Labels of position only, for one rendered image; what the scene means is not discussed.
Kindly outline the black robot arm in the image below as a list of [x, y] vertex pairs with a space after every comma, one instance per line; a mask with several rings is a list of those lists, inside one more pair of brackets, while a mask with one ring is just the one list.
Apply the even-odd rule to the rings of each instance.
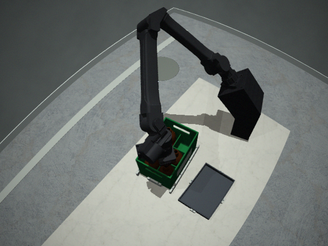
[[167, 156], [167, 149], [172, 145], [172, 133], [163, 122], [158, 86], [157, 37], [163, 29], [200, 59], [209, 75], [219, 74], [220, 84], [224, 88], [238, 88], [243, 74], [237, 74], [230, 66], [228, 58], [214, 53], [204, 46], [191, 33], [173, 20], [162, 7], [149, 14], [137, 25], [137, 39], [140, 42], [140, 81], [141, 104], [139, 124], [148, 133], [144, 143], [135, 145], [138, 158], [154, 164]]

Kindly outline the green crate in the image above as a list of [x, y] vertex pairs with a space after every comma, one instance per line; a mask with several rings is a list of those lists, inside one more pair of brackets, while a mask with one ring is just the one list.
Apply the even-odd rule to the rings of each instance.
[[[176, 121], [173, 121], [167, 117], [165, 117], [163, 122], [165, 123], [165, 125], [167, 127], [170, 127], [176, 134], [176, 142], [173, 145], [173, 149], [174, 150], [177, 149], [183, 155], [183, 157], [181, 158], [181, 160], [177, 166], [174, 166], [171, 164], [171, 166], [174, 168], [174, 171], [171, 174], [171, 176], [168, 176], [168, 175], [160, 172], [159, 168], [161, 166], [159, 166], [159, 168], [156, 170], [156, 169], [152, 168], [151, 166], [145, 164], [144, 159], [139, 159], [137, 157], [135, 160], [138, 165], [139, 171], [142, 175], [144, 175], [146, 177], [150, 177], [153, 180], [161, 183], [162, 186], [164, 186], [168, 189], [171, 189], [171, 187], [173, 186], [173, 184], [179, 177], [180, 173], [182, 172], [183, 168], [187, 164], [189, 158], [191, 157], [191, 155], [193, 154], [193, 152], [196, 148], [199, 132], [197, 132], [189, 127], [186, 127]], [[188, 131], [190, 134], [188, 134], [180, 129], [175, 128], [174, 125], [181, 129]]]

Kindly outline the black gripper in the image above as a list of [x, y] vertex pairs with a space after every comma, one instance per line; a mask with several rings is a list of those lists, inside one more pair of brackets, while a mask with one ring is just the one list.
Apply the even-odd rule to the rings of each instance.
[[173, 149], [173, 146], [172, 145], [168, 149], [163, 149], [163, 150], [166, 150], [167, 151], [167, 156], [164, 157], [164, 158], [158, 159], [159, 165], [160, 166], [168, 167], [172, 163], [175, 163], [176, 162], [175, 152], [174, 152], [174, 149]]

